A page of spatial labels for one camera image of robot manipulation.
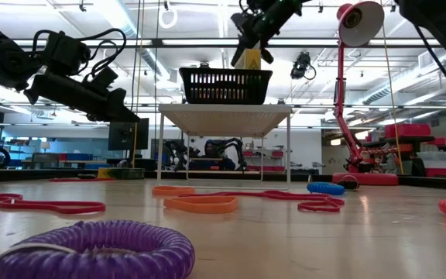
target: ceiling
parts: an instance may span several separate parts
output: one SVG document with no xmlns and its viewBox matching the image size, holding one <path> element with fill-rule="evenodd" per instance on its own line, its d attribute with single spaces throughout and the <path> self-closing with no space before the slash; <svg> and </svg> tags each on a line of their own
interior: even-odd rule
<svg viewBox="0 0 446 279">
<path fill-rule="evenodd" d="M 240 12 L 238 0 L 170 0 L 171 9 L 177 10 L 177 21 L 173 27 L 163 28 L 159 25 L 159 10 L 164 10 L 163 1 L 136 0 L 121 1 L 127 8 L 127 17 L 132 19 L 134 26 L 139 24 L 139 32 L 146 39 L 218 39 L 236 38 L 237 29 L 229 19 L 230 15 Z M 106 29 L 112 28 L 112 22 L 121 22 L 125 16 L 120 16 L 113 8 L 109 10 L 99 5 L 104 3 L 100 0 L 86 0 L 84 7 L 86 12 L 82 12 L 78 6 L 78 0 L 0 0 L 0 30 L 10 38 L 30 40 L 34 33 L 41 29 L 63 30 L 68 36 L 83 37 L 92 36 Z M 318 12 L 319 1 L 311 1 L 304 4 L 303 16 L 293 16 L 280 30 L 279 38 L 295 39 L 331 39 L 336 36 L 338 20 L 336 13 L 338 7 L 347 2 L 343 0 L 323 0 L 323 12 Z M 407 22 L 399 13 L 390 12 L 391 1 L 384 1 L 385 5 L 385 30 L 389 39 L 395 38 L 417 38 L 414 27 Z M 163 21 L 169 23 L 173 18 L 173 13 L 163 14 Z M 111 34 L 106 36 L 110 39 L 118 39 L 119 36 Z M 376 38 L 383 38 L 380 31 Z M 266 103 L 276 104 L 282 98 L 287 104 L 301 105 L 331 105 L 335 89 L 335 78 L 338 66 L 338 51 L 335 48 L 327 47 L 293 47 L 293 48 L 271 48 L 269 49 L 275 57 L 273 64 L 262 62 L 262 68 L 273 71 L 273 76 L 269 83 Z M 119 78 L 113 84 L 116 88 L 124 88 L 127 93 L 125 101 L 131 103 L 132 95 L 134 103 L 154 102 L 181 102 L 183 87 L 181 78 L 176 74 L 180 67 L 197 66 L 200 62 L 209 62 L 211 67 L 224 67 L 228 65 L 228 60 L 232 58 L 235 48 L 217 47 L 191 47 L 191 48 L 159 48 L 151 49 L 156 59 L 170 69 L 173 73 L 169 81 L 157 81 L 155 74 L 151 71 L 145 61 L 136 55 L 134 49 L 125 49 L 111 65 L 111 68 L 119 74 Z M 317 77 L 312 81 L 292 80 L 290 70 L 293 62 L 301 51 L 310 53 L 313 65 L 317 69 Z M 361 103 L 367 98 L 368 93 L 374 87 L 388 81 L 389 69 L 392 77 L 398 73 L 412 69 L 418 64 L 418 57 L 425 53 L 423 47 L 418 48 L 389 48 L 388 58 L 390 68 L 387 67 L 386 53 L 383 48 L 359 48 L 347 49 L 345 57 L 346 77 L 347 77 L 347 98 L 346 103 Z M 103 55 L 110 55 L 113 50 L 106 53 L 99 53 L 99 59 Z M 400 85 L 400 90 L 395 92 L 395 105 L 442 105 L 445 106 L 446 91 L 425 98 L 435 91 L 445 89 L 446 82 L 439 78 L 438 71 L 432 71 L 423 77 L 405 81 Z M 14 91 L 9 91 L 0 87 L 0 102 L 7 106 L 11 104 L 21 105 L 26 102 L 23 95 Z M 389 96 L 372 102 L 371 105 L 391 105 Z M 52 107 L 23 106 L 33 112 L 33 109 L 51 109 Z M 13 112 L 6 108 L 1 108 L 1 112 Z M 413 114 L 407 116 L 417 117 L 427 113 L 428 110 L 412 110 Z M 349 109 L 346 111 L 351 121 L 360 119 L 363 123 L 375 116 L 378 120 L 367 121 L 365 123 L 374 124 L 389 117 L 389 113 L 371 108 L 368 111 L 358 113 L 359 110 Z M 323 115 L 326 123 L 331 119 L 331 110 L 328 108 L 303 108 L 300 114 Z M 54 119 L 57 122 L 69 122 L 69 118 Z"/>
</svg>

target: monitor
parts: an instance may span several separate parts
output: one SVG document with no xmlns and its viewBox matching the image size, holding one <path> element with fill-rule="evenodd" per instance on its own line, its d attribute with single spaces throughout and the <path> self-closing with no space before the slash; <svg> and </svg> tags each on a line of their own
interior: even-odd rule
<svg viewBox="0 0 446 279">
<path fill-rule="evenodd" d="M 135 122 L 109 123 L 108 150 L 132 150 L 135 139 Z M 149 138 L 149 119 L 137 122 L 137 150 L 146 150 Z"/>
</svg>

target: wooden floor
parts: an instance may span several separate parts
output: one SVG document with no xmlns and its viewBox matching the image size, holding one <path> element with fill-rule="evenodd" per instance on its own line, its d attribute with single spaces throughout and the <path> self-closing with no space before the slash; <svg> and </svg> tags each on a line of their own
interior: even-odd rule
<svg viewBox="0 0 446 279">
<path fill-rule="evenodd" d="M 283 183 L 190 183 L 286 187 Z M 446 198 L 445 190 L 362 187 L 347 193 L 339 214 L 298 212 L 296 202 L 240 198 L 233 213 L 198 215 L 163 208 L 163 200 L 150 194 L 153 185 L 154 180 L 1 183 L 0 192 L 23 194 L 29 200 L 94 200 L 108 207 L 105 213 L 90 216 L 0 212 L 0 252 L 79 219 L 131 219 L 185 234 L 197 258 L 190 278 L 446 278 L 446 216 L 437 207 Z M 305 192 L 305 184 L 293 186 L 298 187 L 293 191 Z"/>
</svg>

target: red desk lamp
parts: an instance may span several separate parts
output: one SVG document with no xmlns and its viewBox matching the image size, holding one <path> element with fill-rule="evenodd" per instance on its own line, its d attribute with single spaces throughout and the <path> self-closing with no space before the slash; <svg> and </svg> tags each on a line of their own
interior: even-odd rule
<svg viewBox="0 0 446 279">
<path fill-rule="evenodd" d="M 367 1 L 354 5 L 342 5 L 338 9 L 337 18 L 340 41 L 338 43 L 338 79 L 334 95 L 334 116 L 350 152 L 348 172 L 359 174 L 359 163 L 362 162 L 362 157 L 357 145 L 361 146 L 361 143 L 352 136 L 343 118 L 345 101 L 344 49 L 345 47 L 362 47 L 369 43 L 381 30 L 385 12 L 380 4 Z M 359 174 L 356 175 L 356 178 L 360 184 L 398 184 L 398 177 L 394 174 Z"/>
</svg>

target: chair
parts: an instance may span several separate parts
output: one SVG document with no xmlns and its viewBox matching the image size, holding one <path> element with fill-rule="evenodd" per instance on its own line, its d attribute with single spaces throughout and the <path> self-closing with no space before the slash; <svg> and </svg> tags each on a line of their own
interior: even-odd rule
<svg viewBox="0 0 446 279">
<path fill-rule="evenodd" d="M 31 169 L 36 169 L 39 164 L 39 169 L 58 168 L 60 166 L 60 155 L 58 153 L 34 153 L 32 154 Z"/>
</svg>

